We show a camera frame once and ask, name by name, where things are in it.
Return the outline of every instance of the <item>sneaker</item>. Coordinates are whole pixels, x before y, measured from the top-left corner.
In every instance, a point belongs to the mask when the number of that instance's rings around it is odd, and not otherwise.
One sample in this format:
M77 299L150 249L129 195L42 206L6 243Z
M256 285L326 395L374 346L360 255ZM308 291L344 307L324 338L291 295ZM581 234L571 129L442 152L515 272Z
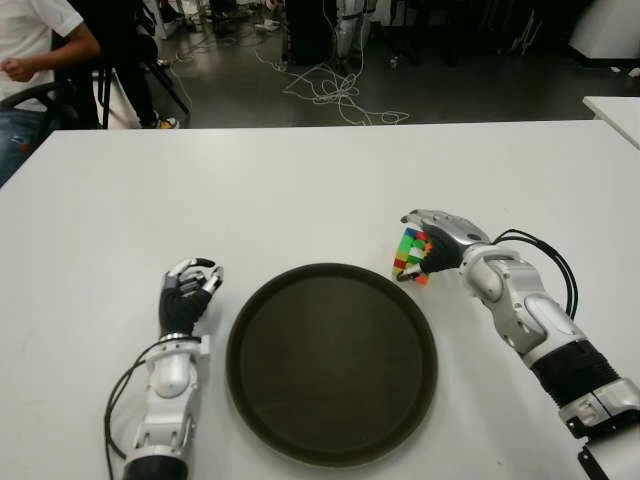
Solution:
M156 120L151 123L143 123L142 128L146 129L160 129L160 130L172 130L174 128L180 128L180 122L173 117L165 117L162 118L158 115L158 112L155 112Z
M179 18L184 18L184 15L175 11L171 5L165 5L160 7L160 17L162 17L162 23L171 23Z
M156 126L154 128L160 130L173 130L174 128L180 128L180 122L177 118L173 117L158 117L158 120L156 120Z

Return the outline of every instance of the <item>jeans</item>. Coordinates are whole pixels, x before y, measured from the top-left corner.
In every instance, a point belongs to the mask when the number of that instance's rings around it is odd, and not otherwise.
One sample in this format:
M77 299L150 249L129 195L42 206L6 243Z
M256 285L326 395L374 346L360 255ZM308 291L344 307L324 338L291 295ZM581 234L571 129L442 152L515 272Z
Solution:
M38 147L36 138L44 113L26 110L0 111L0 187Z

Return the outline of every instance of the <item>white table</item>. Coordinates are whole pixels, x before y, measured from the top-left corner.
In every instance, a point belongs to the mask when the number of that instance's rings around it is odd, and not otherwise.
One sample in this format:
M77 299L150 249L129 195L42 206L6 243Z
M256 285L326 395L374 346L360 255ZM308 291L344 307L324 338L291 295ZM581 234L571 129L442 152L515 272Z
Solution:
M599 121L54 134L0 190L3 478L106 478L107 394L156 338L161 275L193 255L227 273L201 327L213 355L193 479L585 478L581 443L454 272L406 287L433 329L439 383L422 428L372 465L314 468L265 447L227 392L226 339L249 296L291 267L389 276L400 216L435 207L554 244L578 278L581 327L640 381L639 156ZM526 247L564 302L559 273ZM143 381L115 414L124 445Z
M639 97L584 97L584 104L640 150Z

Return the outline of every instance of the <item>chair leg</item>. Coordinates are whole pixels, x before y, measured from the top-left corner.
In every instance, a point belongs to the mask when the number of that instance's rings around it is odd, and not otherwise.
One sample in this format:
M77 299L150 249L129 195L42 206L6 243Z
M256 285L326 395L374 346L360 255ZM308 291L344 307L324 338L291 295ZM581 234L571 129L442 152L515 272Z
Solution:
M176 91L173 89L170 80L167 77L167 74L161 71L155 62L145 62L147 68L153 75L158 79L160 84L164 87L167 93L173 98L173 100L178 104L180 109L185 113L185 115L189 115L189 109L184 104L184 102L180 99Z
M105 68L104 98L102 102L102 128L105 130L109 128L109 108L110 108L110 102L111 102L112 77L113 77L113 69L111 67Z
M98 69L98 102L104 106L104 68Z

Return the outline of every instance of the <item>black cable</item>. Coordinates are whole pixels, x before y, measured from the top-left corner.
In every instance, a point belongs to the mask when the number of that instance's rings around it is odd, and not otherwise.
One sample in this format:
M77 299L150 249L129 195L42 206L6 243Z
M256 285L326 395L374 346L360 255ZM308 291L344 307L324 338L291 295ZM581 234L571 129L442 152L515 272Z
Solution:
M522 230L511 228L498 235L498 237L493 241L493 244L497 245L498 243L507 241L518 241L533 245L553 260L560 269L560 273L562 273L562 277L564 278L567 288L567 306L565 311L572 320L575 319L576 312L578 310L578 283L576 282L576 278L573 275L571 267L564 257L544 240L540 240L539 238Z
M123 460L126 458L125 453L122 451L122 449L120 449L120 447L118 447L118 445L113 440L113 437L111 436L111 414L113 413L113 409L115 408L116 404L118 403L118 400L120 399L120 396L124 392L124 389L129 384L129 381L131 380L131 377L133 376L133 372L138 367L140 367L141 365L144 365L146 363L146 360L143 360L143 357L147 353L149 353L149 351L151 351L153 348L157 347L158 345L162 345L163 343L168 343L168 342L175 342L175 341L194 341L194 340L197 341L198 343L201 342L201 338L200 337L194 337L194 336L180 337L180 338L167 338L167 339L164 339L164 340L160 340L160 341L154 343L153 345L145 348L142 351L142 353L140 353L140 355L138 355L138 358L136 358L136 360L133 362L131 367L129 367L129 369L127 369L127 371L125 371L120 376L120 379L116 382L115 386L111 390L111 394L109 395L109 400L107 401L107 406L105 408L104 425L103 425L105 457L107 459L107 467L109 469L109 479L110 480L113 480L113 466L111 464L110 448L112 448L113 451L116 453L116 455L118 455Z

